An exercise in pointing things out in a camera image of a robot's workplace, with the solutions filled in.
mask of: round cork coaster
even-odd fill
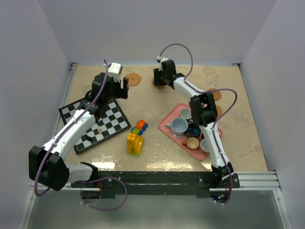
[[[216,105],[216,109],[217,109],[217,117],[221,116],[223,114],[223,110],[220,106]]]
[[[216,88],[210,88],[208,91],[213,91],[213,90],[216,90]],[[213,97],[215,101],[220,100],[221,92],[213,92]]]
[[[137,73],[129,73],[125,76],[128,78],[128,86],[136,86],[141,82],[141,76]]]
[[[155,85],[153,84],[153,79],[152,79],[152,85],[153,85],[155,88],[157,88],[157,89],[163,89],[163,88],[166,87],[166,85],[163,85],[163,86],[155,86]]]

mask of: marble tabletop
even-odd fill
[[[187,99],[170,87],[156,89],[152,86],[153,68],[156,66],[124,66],[122,75],[138,73],[142,80],[130,87],[128,99],[117,99],[132,126],[143,119],[149,127],[144,132],[145,139],[141,156],[126,153],[126,130],[96,147],[76,155],[74,149],[69,153],[66,164],[88,162],[99,170],[124,171],[210,171],[211,158],[198,161],[176,144],[159,129],[159,123],[177,104],[188,104]],[[96,75],[105,68],[98,65],[78,66],[71,86],[67,104],[84,97],[91,89]],[[177,72],[187,74],[189,67],[177,66]],[[219,122],[223,132],[222,144],[235,171],[267,171],[261,144],[257,135],[251,108],[237,66],[194,66],[188,80],[197,87],[229,87],[237,91],[238,100],[233,109]],[[234,99],[231,92],[222,92],[216,101],[225,111]]]

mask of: black and white checkered board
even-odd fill
[[[66,105],[59,109],[61,118],[66,125],[73,117],[77,107],[82,99]],[[100,134],[97,130],[100,126],[103,132]],[[125,117],[118,103],[113,99],[107,107],[107,111],[99,119],[99,121],[84,134],[74,146],[76,154],[81,154],[86,150],[106,141],[107,139],[117,135],[118,133],[127,130],[131,125]]]

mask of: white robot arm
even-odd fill
[[[65,165],[64,161],[80,137],[100,119],[101,115],[106,111],[108,103],[113,98],[127,99],[128,79],[121,78],[121,72],[122,66],[118,63],[112,63],[108,68],[107,75],[105,73],[97,75],[92,82],[92,90],[81,101],[74,116],[65,127],[53,139],[45,143],[43,147],[34,146],[30,150],[29,174],[32,180],[35,180],[39,166],[47,153],[49,155],[40,172],[39,183],[58,191],[68,182],[94,179],[92,176],[94,175],[94,170],[97,172],[96,167],[88,163]],[[96,98],[105,77],[105,86],[102,93],[95,104],[89,108],[91,102]],[[78,118],[87,108],[89,109],[81,118]]]
[[[200,127],[206,139],[211,155],[212,170],[217,174],[219,179],[224,180],[230,175],[226,169],[227,164],[231,170],[231,175],[233,175],[232,165],[220,140],[217,123],[215,124],[217,110],[212,93],[203,94],[202,90],[190,82],[186,83],[184,75],[176,72],[175,64],[172,60],[158,57],[157,61],[160,63],[160,66],[158,69],[154,69],[154,85],[168,85],[181,92],[191,101],[192,119]],[[216,132],[215,137],[213,135],[213,128]]]

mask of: cup handle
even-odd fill
[[[167,123],[166,125],[165,125],[165,127],[167,128],[167,129],[172,129],[172,127],[171,127],[171,124],[170,123]]]

